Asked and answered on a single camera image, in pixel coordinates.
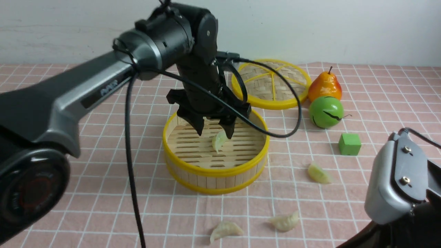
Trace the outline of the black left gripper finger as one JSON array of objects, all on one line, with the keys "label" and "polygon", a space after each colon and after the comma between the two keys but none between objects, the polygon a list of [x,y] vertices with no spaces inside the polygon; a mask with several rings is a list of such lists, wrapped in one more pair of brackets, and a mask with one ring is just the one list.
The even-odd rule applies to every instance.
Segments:
[{"label": "black left gripper finger", "polygon": [[219,125],[222,126],[227,138],[230,140],[234,134],[236,117],[221,117],[219,119]]},{"label": "black left gripper finger", "polygon": [[188,122],[199,136],[203,133],[204,118],[202,115],[192,112],[179,112],[179,117]]}]

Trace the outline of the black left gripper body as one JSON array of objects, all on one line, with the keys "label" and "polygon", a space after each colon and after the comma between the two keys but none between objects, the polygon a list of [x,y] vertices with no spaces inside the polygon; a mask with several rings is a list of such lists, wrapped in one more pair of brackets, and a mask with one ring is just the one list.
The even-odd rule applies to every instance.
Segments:
[{"label": "black left gripper body", "polygon": [[225,70],[233,72],[240,55],[236,52],[217,52],[205,63],[197,55],[186,55],[176,64],[184,79],[183,89],[170,90],[166,98],[170,104],[203,117],[230,117],[238,113],[249,117],[250,105],[240,100],[226,83]]}]

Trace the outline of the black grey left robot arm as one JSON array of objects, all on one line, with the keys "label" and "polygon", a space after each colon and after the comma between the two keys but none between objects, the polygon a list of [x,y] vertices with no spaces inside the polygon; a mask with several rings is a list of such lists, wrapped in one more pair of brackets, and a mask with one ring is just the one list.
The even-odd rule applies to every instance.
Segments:
[{"label": "black grey left robot arm", "polygon": [[79,157],[79,121],[135,80],[149,81],[176,65],[182,90],[166,98],[201,135],[204,119],[219,120],[231,138],[247,99],[227,89],[237,53],[217,50],[218,20],[207,9],[161,1],[148,19],[114,39],[112,51],[32,86],[1,94],[1,244],[50,212],[70,179],[67,154]]}]

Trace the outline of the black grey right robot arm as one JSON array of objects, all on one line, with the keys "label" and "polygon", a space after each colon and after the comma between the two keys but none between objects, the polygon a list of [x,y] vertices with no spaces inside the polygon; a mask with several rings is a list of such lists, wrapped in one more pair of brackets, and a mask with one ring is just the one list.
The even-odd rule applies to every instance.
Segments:
[{"label": "black grey right robot arm", "polygon": [[341,248],[439,248],[441,169],[409,138],[412,128],[392,133],[376,155],[364,209],[370,223]]}]

